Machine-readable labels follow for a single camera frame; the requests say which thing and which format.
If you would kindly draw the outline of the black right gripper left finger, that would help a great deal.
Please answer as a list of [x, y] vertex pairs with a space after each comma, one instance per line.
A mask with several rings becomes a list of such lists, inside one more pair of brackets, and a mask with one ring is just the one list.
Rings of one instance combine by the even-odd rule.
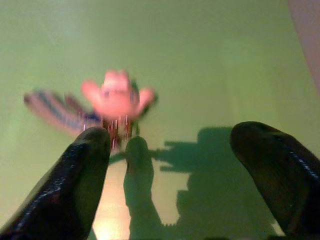
[[86, 240], [111, 154], [108, 131], [83, 131], [0, 229], [2, 240]]

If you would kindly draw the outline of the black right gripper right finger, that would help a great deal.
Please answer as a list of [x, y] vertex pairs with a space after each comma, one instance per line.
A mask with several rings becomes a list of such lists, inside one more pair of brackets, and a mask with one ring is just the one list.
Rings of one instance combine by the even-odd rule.
[[320, 238], [320, 160], [292, 135], [237, 123], [230, 146], [288, 240]]

